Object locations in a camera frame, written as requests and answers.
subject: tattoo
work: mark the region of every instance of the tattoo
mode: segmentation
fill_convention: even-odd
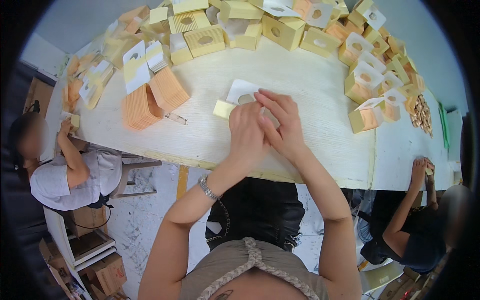
[[[226,300],[230,295],[233,293],[232,289],[229,289],[228,291],[218,295],[215,300]]]

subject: person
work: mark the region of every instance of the person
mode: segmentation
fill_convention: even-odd
[[[350,209],[305,144],[297,104],[290,96],[263,89],[254,96],[257,101],[230,114],[227,158],[165,214],[138,299],[360,299]],[[261,107],[278,119],[278,130]],[[299,171],[324,219],[318,275],[291,252],[294,239],[288,236],[294,229],[298,233],[297,219],[303,216],[294,185],[244,179],[271,147]],[[274,197],[279,197],[276,206]],[[262,217],[270,207],[274,213]],[[209,208],[209,222],[220,226],[206,229],[211,251],[187,274],[190,228]]]
[[[426,175],[426,168],[432,170]],[[415,159],[410,187],[401,191],[377,191],[370,220],[373,237],[361,254],[372,264],[391,258],[420,274],[433,270],[447,251],[445,218],[438,214],[434,179],[435,165],[428,158]],[[412,208],[422,188],[427,189],[427,205]]]
[[[81,154],[68,138],[71,129],[70,118],[61,123],[57,141],[63,156],[41,164],[38,158],[44,151],[47,123],[36,112],[23,114],[9,132],[15,168],[20,179],[30,183],[32,195],[48,208],[100,208],[120,182],[121,154],[94,144]]]

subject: hand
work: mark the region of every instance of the hand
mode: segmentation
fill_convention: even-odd
[[[65,135],[68,135],[70,133],[70,130],[72,130],[73,125],[72,125],[72,119],[68,117],[65,119],[60,126],[60,131],[59,133],[64,133]]]
[[[427,161],[424,158],[415,159],[412,167],[412,181],[410,188],[419,191],[423,180],[425,179],[425,169],[427,168]]]
[[[435,184],[435,165],[428,158],[425,158],[425,161],[427,162],[427,168],[433,172],[432,175],[425,173],[425,184]]]
[[[268,141],[276,151],[296,165],[302,153],[308,149],[303,141],[297,103],[290,96],[279,95],[264,89],[259,89],[254,95],[257,101],[268,108],[280,122],[278,129],[275,129],[269,118],[259,115],[258,123]]]
[[[270,149],[264,132],[258,125],[262,105],[250,102],[237,106],[230,113],[228,124],[231,132],[230,154],[227,161],[247,176],[264,158]]]

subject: dark hair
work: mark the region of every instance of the dark hair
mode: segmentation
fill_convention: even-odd
[[[28,182],[28,172],[24,168],[24,157],[18,151],[18,143],[25,137],[28,128],[39,117],[39,114],[33,111],[29,111],[15,121],[13,121],[10,131],[8,133],[8,142],[10,147],[10,155],[12,157],[13,165],[17,170],[18,177],[23,182]]]

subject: white shirt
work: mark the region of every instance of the white shirt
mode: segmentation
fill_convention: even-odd
[[[110,194],[120,183],[120,152],[90,144],[82,159],[90,169],[87,181],[70,189],[67,161],[58,156],[33,172],[30,178],[32,195],[49,208],[73,210],[97,202],[100,194]]]

